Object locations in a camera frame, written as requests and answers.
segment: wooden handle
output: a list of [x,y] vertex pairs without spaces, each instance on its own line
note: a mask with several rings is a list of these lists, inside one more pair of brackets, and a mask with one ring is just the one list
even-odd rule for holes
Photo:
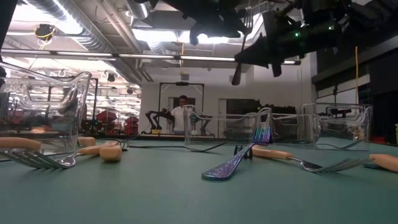
[[99,150],[99,156],[101,156],[104,161],[119,161],[122,156],[122,147],[120,145],[112,147],[102,147]]
[[0,148],[22,148],[37,151],[41,147],[42,143],[31,139],[13,137],[0,138]]
[[102,147],[113,147],[118,145],[119,143],[117,141],[107,141],[104,144],[97,145],[97,146],[88,146],[79,149],[78,153],[84,154],[84,156],[88,155],[99,155],[100,154],[100,149]]
[[371,154],[369,158],[374,159],[373,162],[383,168],[398,172],[398,157],[387,154]]
[[79,137],[77,141],[83,147],[95,146],[95,138],[93,137]]
[[271,158],[271,159],[289,159],[290,157],[293,157],[293,154],[289,152],[284,152],[284,151],[278,151],[278,150],[268,150],[265,149],[264,146],[253,146],[252,148],[253,155],[258,156],[258,157],[265,157],[265,158]]

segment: clear plastic bin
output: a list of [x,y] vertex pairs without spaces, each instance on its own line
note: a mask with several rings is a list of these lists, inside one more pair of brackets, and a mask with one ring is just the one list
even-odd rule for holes
[[[202,113],[194,105],[184,106],[186,144],[228,144],[245,145],[252,141],[256,128],[269,128],[270,108],[249,114]],[[217,124],[217,130],[209,134],[206,124]]]
[[33,139],[44,154],[77,150],[91,73],[56,79],[5,62],[8,76],[0,77],[0,137]]
[[311,103],[298,114],[272,114],[272,142],[294,147],[367,151],[372,107]]

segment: purple fork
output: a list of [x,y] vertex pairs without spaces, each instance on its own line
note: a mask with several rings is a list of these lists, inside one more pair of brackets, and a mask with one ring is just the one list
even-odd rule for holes
[[242,161],[244,155],[246,155],[246,153],[248,153],[248,151],[256,144],[268,145],[270,136],[271,129],[268,125],[264,128],[257,128],[254,132],[253,140],[249,145],[240,150],[234,157],[232,157],[225,163],[202,173],[201,177],[205,180],[217,181],[230,179],[233,176],[233,173],[238,167],[239,163]]

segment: man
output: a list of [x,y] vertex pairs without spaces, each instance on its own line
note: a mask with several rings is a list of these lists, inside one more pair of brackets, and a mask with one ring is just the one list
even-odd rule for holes
[[188,103],[188,97],[182,95],[179,97],[180,99],[180,106],[174,108],[172,110],[172,116],[174,117],[174,130],[173,134],[184,135],[184,112],[183,106]]

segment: green table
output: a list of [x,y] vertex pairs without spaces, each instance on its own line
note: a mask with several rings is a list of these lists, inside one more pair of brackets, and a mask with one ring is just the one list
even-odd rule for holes
[[[135,145],[182,142],[133,141]],[[226,182],[201,173],[229,159],[233,146],[212,153],[130,149],[119,164],[79,157],[68,170],[0,163],[1,223],[397,223],[398,174],[363,167],[313,174],[289,161],[242,161]],[[365,152],[278,147],[331,164]],[[398,149],[371,146],[398,156]]]

